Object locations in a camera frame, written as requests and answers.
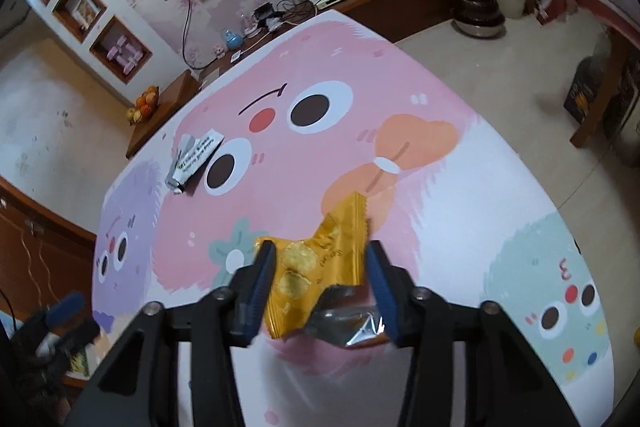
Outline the yellow gold snack wrapper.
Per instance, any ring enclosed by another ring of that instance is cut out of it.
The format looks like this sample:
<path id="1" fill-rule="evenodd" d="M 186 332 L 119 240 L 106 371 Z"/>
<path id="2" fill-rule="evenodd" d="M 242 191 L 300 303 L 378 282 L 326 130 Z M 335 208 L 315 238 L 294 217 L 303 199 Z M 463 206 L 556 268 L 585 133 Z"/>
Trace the yellow gold snack wrapper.
<path id="1" fill-rule="evenodd" d="M 346 196 L 306 239 L 269 240 L 276 271 L 264 323 L 273 346 L 309 338 L 356 350 L 390 341 L 375 306 L 356 303 L 368 283 L 366 196 Z"/>

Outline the blue snow globe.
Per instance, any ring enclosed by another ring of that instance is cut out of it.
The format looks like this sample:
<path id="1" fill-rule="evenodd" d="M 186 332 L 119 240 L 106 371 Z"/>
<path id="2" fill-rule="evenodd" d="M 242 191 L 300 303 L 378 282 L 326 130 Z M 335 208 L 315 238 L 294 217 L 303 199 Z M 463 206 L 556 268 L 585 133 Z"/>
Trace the blue snow globe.
<path id="1" fill-rule="evenodd" d="M 224 38 L 224 44 L 229 51 L 236 51 L 242 48 L 244 42 L 242 35 L 229 28 L 224 29 L 221 35 L 222 38 Z"/>

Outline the framed picture in niche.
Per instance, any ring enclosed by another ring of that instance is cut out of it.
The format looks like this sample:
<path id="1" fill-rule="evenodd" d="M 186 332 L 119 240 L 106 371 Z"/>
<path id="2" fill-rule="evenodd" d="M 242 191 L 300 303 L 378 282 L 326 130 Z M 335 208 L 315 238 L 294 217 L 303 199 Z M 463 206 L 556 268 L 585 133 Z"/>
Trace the framed picture in niche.
<path id="1" fill-rule="evenodd" d="M 73 6 L 72 17 L 83 31 L 87 31 L 100 15 L 101 8 L 93 0 L 77 0 Z"/>

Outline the pink dumbbells ornament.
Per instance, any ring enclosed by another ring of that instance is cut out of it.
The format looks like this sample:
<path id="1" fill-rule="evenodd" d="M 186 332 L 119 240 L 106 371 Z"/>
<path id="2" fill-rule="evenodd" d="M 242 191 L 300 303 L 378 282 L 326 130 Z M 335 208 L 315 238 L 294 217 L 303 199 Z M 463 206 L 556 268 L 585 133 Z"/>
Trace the pink dumbbells ornament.
<path id="1" fill-rule="evenodd" d="M 106 54 L 107 60 L 122 68 L 122 75 L 128 76 L 141 61 L 143 53 L 127 37 L 120 36 Z"/>

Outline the dark stacked metal pot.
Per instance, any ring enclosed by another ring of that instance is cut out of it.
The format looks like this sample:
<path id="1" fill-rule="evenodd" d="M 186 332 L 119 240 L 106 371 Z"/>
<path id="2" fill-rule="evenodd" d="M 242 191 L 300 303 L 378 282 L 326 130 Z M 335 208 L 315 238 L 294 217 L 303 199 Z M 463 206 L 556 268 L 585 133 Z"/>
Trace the dark stacked metal pot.
<path id="1" fill-rule="evenodd" d="M 452 18 L 460 31 L 473 38 L 496 38 L 506 29 L 497 0 L 454 0 Z"/>

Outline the bowl of oranges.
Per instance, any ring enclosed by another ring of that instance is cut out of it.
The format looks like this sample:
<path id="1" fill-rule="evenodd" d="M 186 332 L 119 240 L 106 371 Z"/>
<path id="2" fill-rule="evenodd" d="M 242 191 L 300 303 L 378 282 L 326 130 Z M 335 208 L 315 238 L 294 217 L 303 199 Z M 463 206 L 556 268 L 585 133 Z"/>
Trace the bowl of oranges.
<path id="1" fill-rule="evenodd" d="M 141 124 L 148 121 L 160 106 L 160 88 L 149 86 L 134 101 L 126 112 L 128 124 Z"/>

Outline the cartoon printed tablecloth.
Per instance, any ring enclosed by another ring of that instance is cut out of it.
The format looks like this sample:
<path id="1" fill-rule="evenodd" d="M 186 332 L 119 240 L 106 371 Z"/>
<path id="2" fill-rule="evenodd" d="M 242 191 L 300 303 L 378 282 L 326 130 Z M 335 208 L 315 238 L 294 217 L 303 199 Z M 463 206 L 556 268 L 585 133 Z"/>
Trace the cartoon printed tablecloth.
<path id="1" fill-rule="evenodd" d="M 180 136 L 224 142 L 172 193 Z M 419 62 L 329 12 L 232 67 L 160 128 L 107 191 L 94 254 L 99 350 L 140 308 L 192 303 L 257 239 L 306 239 L 346 196 L 372 239 L 452 303 L 494 300 L 583 426 L 614 407 L 596 284 L 559 211 L 486 120 Z"/>

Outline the crumpled silver green wrapper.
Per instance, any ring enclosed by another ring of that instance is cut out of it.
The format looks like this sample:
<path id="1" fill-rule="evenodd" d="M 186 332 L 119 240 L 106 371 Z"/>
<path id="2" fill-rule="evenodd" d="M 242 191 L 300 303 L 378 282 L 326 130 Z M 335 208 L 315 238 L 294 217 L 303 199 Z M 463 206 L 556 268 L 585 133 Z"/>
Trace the crumpled silver green wrapper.
<path id="1" fill-rule="evenodd" d="M 183 193 L 194 173 L 205 164 L 222 142 L 224 136 L 214 129 L 209 129 L 201 138 L 192 134 L 181 135 L 165 178 L 169 190 L 172 193 Z"/>

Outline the side table with pink cloth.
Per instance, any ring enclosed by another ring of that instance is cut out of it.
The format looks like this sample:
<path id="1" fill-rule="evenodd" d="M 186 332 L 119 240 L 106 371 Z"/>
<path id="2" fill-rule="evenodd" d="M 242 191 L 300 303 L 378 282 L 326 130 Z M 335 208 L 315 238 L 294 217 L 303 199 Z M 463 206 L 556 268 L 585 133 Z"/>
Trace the side table with pink cloth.
<path id="1" fill-rule="evenodd" d="M 577 8 L 589 12 L 610 33 L 610 55 L 600 88 L 587 109 L 584 120 L 570 138 L 574 147 L 585 145 L 597 129 L 608 103 L 618 91 L 623 66 L 632 49 L 639 47 L 638 0 L 540 0 L 537 20 L 545 25 Z"/>

